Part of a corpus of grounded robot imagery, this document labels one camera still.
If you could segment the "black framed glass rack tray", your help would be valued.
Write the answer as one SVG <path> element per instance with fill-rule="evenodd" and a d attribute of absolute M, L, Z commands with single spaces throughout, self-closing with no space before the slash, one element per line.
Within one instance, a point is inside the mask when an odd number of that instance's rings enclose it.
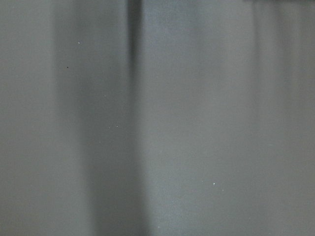
<path fill-rule="evenodd" d="M 270 2 L 315 2 L 315 0 L 244 0 L 244 1 L 252 1 L 252 2 L 258 2 L 258 1 L 270 1 Z"/>

